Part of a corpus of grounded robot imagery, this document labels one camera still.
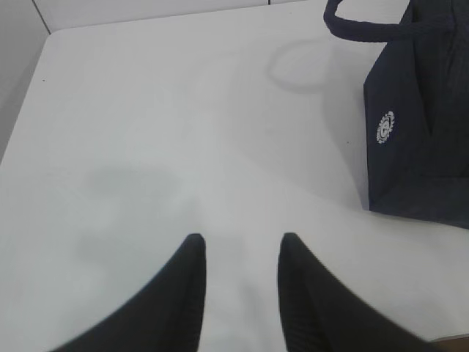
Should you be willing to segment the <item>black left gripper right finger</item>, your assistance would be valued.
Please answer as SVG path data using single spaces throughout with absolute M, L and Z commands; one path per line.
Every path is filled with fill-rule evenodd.
M 278 304 L 288 351 L 436 351 L 345 287 L 294 233 L 278 256 Z

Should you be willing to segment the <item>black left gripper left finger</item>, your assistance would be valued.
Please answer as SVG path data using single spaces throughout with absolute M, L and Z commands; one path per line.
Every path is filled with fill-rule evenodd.
M 205 240 L 188 235 L 129 301 L 58 351 L 197 351 L 205 304 Z

